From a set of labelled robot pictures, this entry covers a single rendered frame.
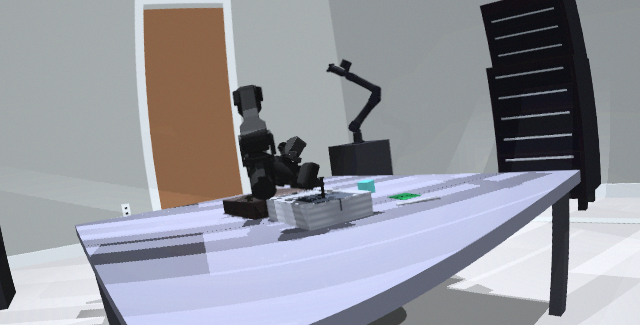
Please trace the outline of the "teal block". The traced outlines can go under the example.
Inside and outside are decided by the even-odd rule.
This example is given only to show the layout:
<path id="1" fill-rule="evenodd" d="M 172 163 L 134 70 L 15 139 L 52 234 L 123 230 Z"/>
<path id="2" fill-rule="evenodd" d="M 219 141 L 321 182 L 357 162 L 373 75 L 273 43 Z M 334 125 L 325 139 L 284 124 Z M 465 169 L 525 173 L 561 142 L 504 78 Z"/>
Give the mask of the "teal block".
<path id="1" fill-rule="evenodd" d="M 372 193 L 375 191 L 375 183 L 374 179 L 370 179 L 369 181 L 358 182 L 358 190 L 371 191 Z"/>

